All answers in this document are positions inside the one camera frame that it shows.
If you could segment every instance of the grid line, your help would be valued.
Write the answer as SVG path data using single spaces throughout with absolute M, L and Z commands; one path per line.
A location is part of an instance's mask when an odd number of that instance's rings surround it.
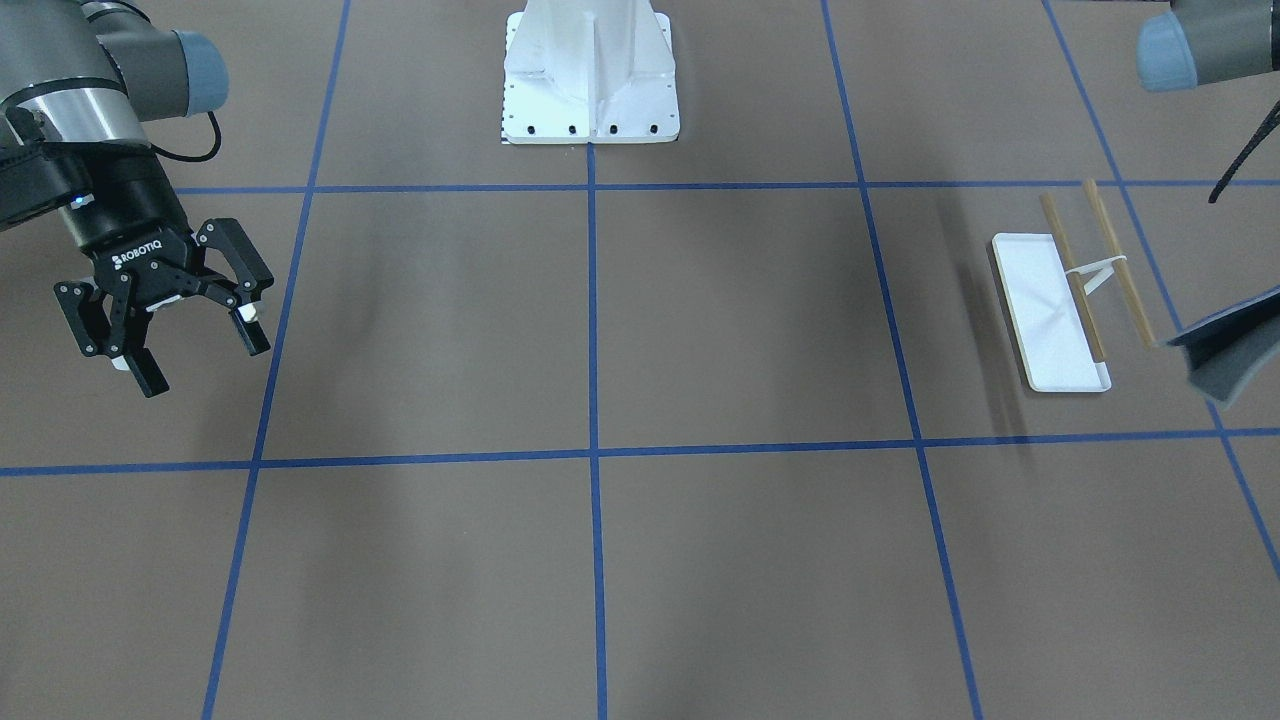
M 1106 132 L 1102 129 L 1102 122 L 1098 119 L 1093 102 L 1089 100 L 1089 94 L 1084 87 L 1084 79 L 1082 78 L 1079 68 L 1075 64 L 1075 58 L 1071 55 L 1071 49 L 1068 46 L 1066 36 L 1062 33 L 1062 27 L 1057 22 L 1057 14 L 1053 13 L 1050 0 L 1041 0 L 1041 5 L 1048 15 L 1050 24 L 1053 27 L 1053 33 L 1057 36 L 1059 46 L 1062 49 L 1062 56 L 1066 59 L 1068 68 L 1070 68 L 1071 77 L 1075 81 L 1075 87 L 1080 94 L 1080 100 L 1084 101 L 1084 108 L 1088 110 L 1089 119 L 1093 122 L 1093 129 L 1097 132 L 1098 142 L 1102 145 L 1102 151 L 1107 158 L 1107 164 L 1111 167 L 1111 173 L 1115 176 L 1116 186 L 1120 188 L 1121 197 L 1124 197 L 1125 208 L 1129 210 L 1129 218 L 1133 220 L 1134 229 L 1138 232 L 1138 240 L 1142 242 L 1142 249 L 1147 254 L 1147 261 L 1151 263 L 1151 272 L 1156 278 L 1156 284 L 1160 287 L 1161 295 L 1164 296 L 1169 316 L 1174 322 L 1174 327 L 1178 332 L 1181 332 L 1183 323 L 1178 316 L 1178 307 L 1174 305 L 1172 296 L 1169 292 L 1169 286 L 1165 283 L 1164 274 L 1160 272 L 1160 263 L 1156 260 L 1156 254 L 1151 247 L 1151 243 L 1147 242 L 1147 233 L 1143 231 L 1142 220 L 1138 218 L 1138 210 L 1133 204 L 1133 197 L 1129 195 L 1129 188 L 1126 187 L 1128 183 L 1120 173 L 1120 165 L 1116 163 L 1115 155 L 1111 152 L 1111 143 L 1107 142 Z M 1258 538 L 1262 541 L 1267 557 L 1271 560 L 1271 569 L 1275 571 L 1276 579 L 1280 579 L 1280 556 L 1276 555 L 1275 542 L 1271 538 L 1271 533 L 1267 530 L 1267 524 L 1263 520 L 1262 514 L 1258 511 L 1253 491 L 1249 488 L 1249 480 L 1244 475 L 1244 469 L 1240 466 L 1239 459 L 1235 455 L 1235 447 L 1231 445 L 1231 434 L 1222 424 L 1222 416 L 1219 414 L 1217 407 L 1210 402 L 1206 402 L 1204 406 L 1213 420 L 1217 437 L 1222 443 L 1222 451 L 1226 454 L 1228 462 L 1235 475 L 1235 482 L 1240 488 L 1240 493 L 1244 498 L 1251 519 L 1253 520 Z
M 218 701 L 218 687 L 221 679 L 223 659 L 227 652 L 227 638 L 230 633 L 232 611 L 236 606 L 236 592 L 239 587 L 239 573 L 244 560 L 244 544 L 248 538 L 250 520 L 253 514 L 253 498 L 257 492 L 257 478 L 261 470 L 262 452 L 266 446 L 266 433 L 271 420 L 271 406 L 275 400 L 275 387 L 280 373 L 280 360 L 284 356 L 284 340 L 293 309 L 293 293 L 297 288 L 298 266 L 311 220 L 311 206 L 315 200 L 316 181 L 320 174 L 320 159 L 324 155 L 325 133 L 329 128 L 329 110 L 338 85 L 338 70 L 342 67 L 342 53 L 347 38 L 347 22 L 351 18 L 351 1 L 343 0 L 342 15 L 338 19 L 338 36 L 334 41 L 333 59 L 329 65 L 329 81 L 325 87 L 324 102 L 320 108 L 320 122 L 316 127 L 315 147 L 311 152 L 311 169 L 307 174 L 307 190 L 302 196 L 302 210 L 298 217 L 298 231 L 293 241 L 293 255 L 289 260 L 289 277 L 285 283 L 284 300 L 280 306 L 280 320 L 275 333 L 275 350 L 271 354 L 271 368 L 266 387 L 262 391 L 262 411 L 259 418 L 257 437 L 253 443 L 253 457 L 250 464 L 248 479 L 244 483 L 244 501 L 241 506 L 239 523 L 236 529 L 236 544 L 232 551 L 230 569 L 227 575 L 227 592 L 223 597 L 223 611 L 218 623 L 218 635 L 214 642 L 214 655 L 209 667 L 209 684 L 205 689 L 202 720 L 212 720 L 214 705 Z
M 899 379 L 902 386 L 902 401 L 906 405 L 906 415 L 911 424 L 911 439 L 915 447 L 915 459 L 920 469 L 920 480 L 924 486 L 925 503 L 929 509 L 929 523 L 933 525 L 933 541 L 937 546 L 938 565 L 942 570 L 942 584 L 946 588 L 947 605 L 951 609 L 951 623 L 956 635 L 960 664 L 964 670 L 965 687 L 969 691 L 969 706 L 974 720 L 982 720 L 982 698 L 978 693 L 978 680 L 974 675 L 973 659 L 969 653 L 969 639 L 965 634 L 964 615 L 960 610 L 960 596 L 956 592 L 955 577 L 951 571 L 951 556 L 947 551 L 947 539 L 942 528 L 942 516 L 938 511 L 937 496 L 933 492 L 933 474 L 929 470 L 929 459 L 923 443 L 920 419 L 916 414 L 915 397 L 911 392 L 911 378 L 906 366 L 906 356 L 902 351 L 902 338 L 899 333 L 897 319 L 893 313 L 893 297 L 890 292 L 888 273 L 884 268 L 884 256 L 881 252 L 879 233 L 876 229 L 876 215 L 872 209 L 870 191 L 867 186 L 867 174 L 863 169 L 863 158 L 858 146 L 858 129 L 854 126 L 854 114 L 849 102 L 849 88 L 845 83 L 845 73 L 840 64 L 840 49 L 836 42 L 836 31 L 831 19 L 831 6 L 827 0 L 820 0 L 820 3 L 823 23 L 827 29 L 827 44 L 831 50 L 831 64 L 836 74 L 836 88 L 840 92 L 840 105 L 845 113 L 845 128 L 849 132 L 849 146 L 854 159 L 854 170 L 858 174 L 859 195 L 861 196 L 863 213 L 867 220 L 867 234 L 870 241 L 872 255 L 876 259 L 876 274 L 879 279 L 890 337 L 893 341 L 893 356 L 897 361 Z
M 596 263 L 595 145 L 586 145 L 588 258 L 588 434 L 591 466 L 591 571 L 595 580 L 595 714 L 609 717 L 609 673 L 604 594 L 604 507 L 600 502 L 600 369 L 599 265 Z
M 596 183 L 598 192 L 676 192 L 694 190 L 937 190 L 955 187 L 973 188 L 1041 188 L 1079 187 L 1084 178 L 1070 179 L 969 179 L 969 181 L 755 181 L 755 182 L 652 182 L 652 183 Z M 1098 187 L 1120 187 L 1115 179 L 1098 179 Z M 1213 187 L 1216 179 L 1167 178 L 1125 179 L 1125 187 Z M 1239 178 L 1231 181 L 1239 187 L 1280 187 L 1280 178 Z M 434 193 L 434 192 L 585 192 L 586 183 L 442 183 L 442 184 L 317 184 L 306 186 L 228 186 L 180 187 L 178 195 L 376 195 L 376 193 Z
M 594 451 L 602 459 L 655 457 L 675 455 L 753 455 L 790 452 L 869 452 L 882 450 L 910 450 L 916 442 L 927 448 L 942 447 L 995 447 L 1009 445 L 1093 445 L 1111 442 L 1170 442 L 1190 439 L 1280 437 L 1280 428 L 1226 428 L 1224 430 L 1137 430 L 1115 433 L 1023 434 L 984 437 L 899 438 L 869 441 L 823 441 L 741 445 L 671 445 L 600 447 Z M 563 450 L 517 450 L 495 452 L 439 452 L 420 455 L 358 455 L 332 457 L 279 457 L 256 462 L 261 470 L 287 470 L 306 468 L 361 468 L 374 465 L 460 465 L 484 462 L 532 462 L 540 460 L 588 460 L 589 447 Z M 0 468 L 0 478 L 41 478 L 77 475 L 120 475 L 150 473 L 215 473 L 248 470 L 252 460 L 216 460 L 191 462 L 120 462 L 86 465 L 29 465 Z

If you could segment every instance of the black strap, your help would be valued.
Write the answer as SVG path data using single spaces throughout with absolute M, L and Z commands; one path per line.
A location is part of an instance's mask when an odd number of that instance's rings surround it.
M 218 151 L 223 149 L 223 128 L 218 124 L 218 118 L 212 113 L 209 113 L 209 124 L 214 126 L 214 149 L 204 155 L 178 155 L 175 152 L 169 152 L 159 145 L 152 145 L 151 149 L 156 151 L 156 155 L 177 160 L 179 163 L 207 163 L 209 160 L 216 158 Z
M 1258 149 L 1258 145 L 1262 145 L 1262 141 L 1266 140 L 1267 136 L 1271 135 L 1274 129 L 1276 129 L 1276 127 L 1280 127 L 1280 102 L 1276 102 L 1275 106 L 1271 108 L 1271 111 L 1267 113 L 1266 119 L 1263 119 L 1262 124 L 1258 126 L 1257 132 L 1254 132 L 1253 137 L 1249 138 L 1248 145 L 1245 145 L 1244 150 L 1240 150 L 1240 154 L 1236 155 L 1235 160 L 1231 161 L 1231 167 L 1228 168 L 1226 173 L 1222 174 L 1222 179 L 1217 181 L 1217 184 L 1213 186 L 1213 192 L 1208 195 L 1210 202 L 1217 202 L 1217 196 L 1222 195 L 1222 191 L 1226 190 L 1228 183 L 1230 183 L 1231 178 L 1235 177 L 1236 170 L 1239 170 L 1240 165 L 1244 164 L 1244 160 L 1247 160 L 1249 155 L 1252 155 L 1253 151 Z
M 1280 70 L 1280 8 L 1271 0 L 1271 69 Z

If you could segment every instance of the white tray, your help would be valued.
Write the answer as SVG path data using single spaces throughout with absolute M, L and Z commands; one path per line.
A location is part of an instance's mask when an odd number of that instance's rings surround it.
M 1051 234 L 1000 233 L 991 241 L 1027 382 L 1037 392 L 1106 392 Z

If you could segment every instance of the gray cloth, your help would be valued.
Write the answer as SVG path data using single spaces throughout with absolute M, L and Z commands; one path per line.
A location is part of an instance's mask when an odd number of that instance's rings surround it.
M 1280 287 L 1204 318 L 1166 345 L 1185 351 L 1196 389 L 1230 407 L 1280 352 Z

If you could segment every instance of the blue joint cap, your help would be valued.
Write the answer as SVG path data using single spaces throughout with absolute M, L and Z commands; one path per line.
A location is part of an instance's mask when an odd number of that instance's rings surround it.
M 173 31 L 182 42 L 182 53 L 187 56 L 187 117 L 211 113 L 227 102 L 232 78 L 227 73 L 223 54 L 204 35 Z
M 1138 33 L 1138 79 L 1151 92 L 1190 90 L 1199 85 L 1196 58 L 1183 23 L 1172 10 L 1156 15 Z

